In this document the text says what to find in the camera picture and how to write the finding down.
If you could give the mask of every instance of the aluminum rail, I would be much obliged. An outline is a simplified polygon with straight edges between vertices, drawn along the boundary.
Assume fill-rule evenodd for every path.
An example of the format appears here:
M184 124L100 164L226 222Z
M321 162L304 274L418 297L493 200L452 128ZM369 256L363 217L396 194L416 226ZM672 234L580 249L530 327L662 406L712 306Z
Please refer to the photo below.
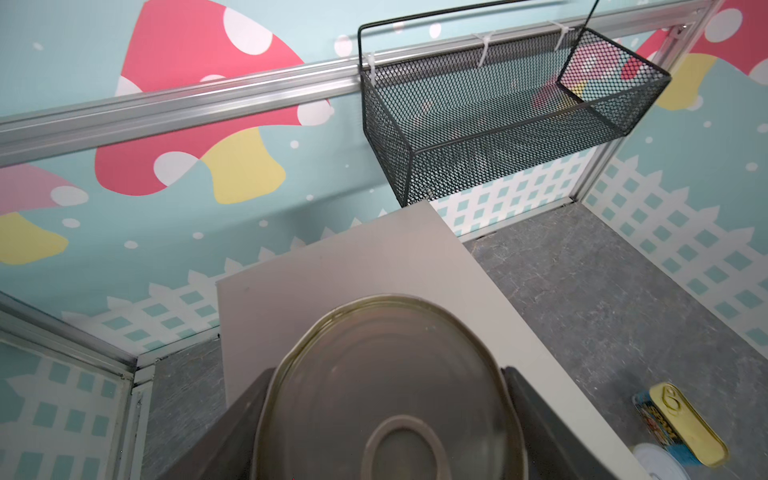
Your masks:
M591 25L612 38L700 20L712 0L681 0L595 14ZM586 16L561 21L575 27ZM494 33L493 42L559 31L540 23ZM474 35L376 54L376 64L482 45ZM359 91L357 58L348 57L0 118L0 167L163 134Z

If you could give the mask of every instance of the gray floor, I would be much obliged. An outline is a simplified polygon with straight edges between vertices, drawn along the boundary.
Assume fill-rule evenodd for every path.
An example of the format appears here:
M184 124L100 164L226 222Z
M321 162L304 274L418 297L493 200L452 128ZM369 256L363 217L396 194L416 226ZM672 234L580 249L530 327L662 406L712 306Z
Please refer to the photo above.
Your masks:
M768 472L768 360L581 205L466 244L627 445L652 442L630 397L679 386L728 444L694 479ZM157 364L142 478L154 480L221 415L218 341Z

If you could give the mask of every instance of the tin can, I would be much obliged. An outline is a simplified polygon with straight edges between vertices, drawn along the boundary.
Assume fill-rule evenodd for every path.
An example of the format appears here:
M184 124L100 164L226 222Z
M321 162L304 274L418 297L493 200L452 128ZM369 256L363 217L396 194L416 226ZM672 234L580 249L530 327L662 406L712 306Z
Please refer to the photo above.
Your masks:
M526 455L482 341L440 306L377 295L327 313L277 367L251 480L525 480Z
M728 447L683 393L668 382L632 397L656 440L681 464L717 467L728 460Z

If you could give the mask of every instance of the black wire mesh basket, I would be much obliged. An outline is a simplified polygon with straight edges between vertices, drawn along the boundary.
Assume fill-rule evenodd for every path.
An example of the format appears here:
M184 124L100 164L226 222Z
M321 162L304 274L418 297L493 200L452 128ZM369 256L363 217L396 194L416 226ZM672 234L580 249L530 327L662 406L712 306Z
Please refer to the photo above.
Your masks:
M358 30L363 130L403 207L623 137L671 80L586 26L363 64L363 29L458 10Z

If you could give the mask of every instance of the ring pull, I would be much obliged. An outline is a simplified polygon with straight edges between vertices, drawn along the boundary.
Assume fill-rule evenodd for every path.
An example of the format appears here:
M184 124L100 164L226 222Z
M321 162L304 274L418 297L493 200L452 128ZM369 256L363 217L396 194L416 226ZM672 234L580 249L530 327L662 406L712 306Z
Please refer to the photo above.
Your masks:
M373 479L373 457L376 456L376 450L379 448L382 440L395 430L410 430L421 436L427 442L427 445L429 445L429 448L432 450L432 454L435 456L435 465L437 466L435 480L451 480L448 454L445 453L445 448L443 448L437 434L422 420L419 420L416 417L411 417L410 415L391 416L376 427L376 430L374 430L370 438L368 438L366 449L362 453L362 468L360 471L361 480Z

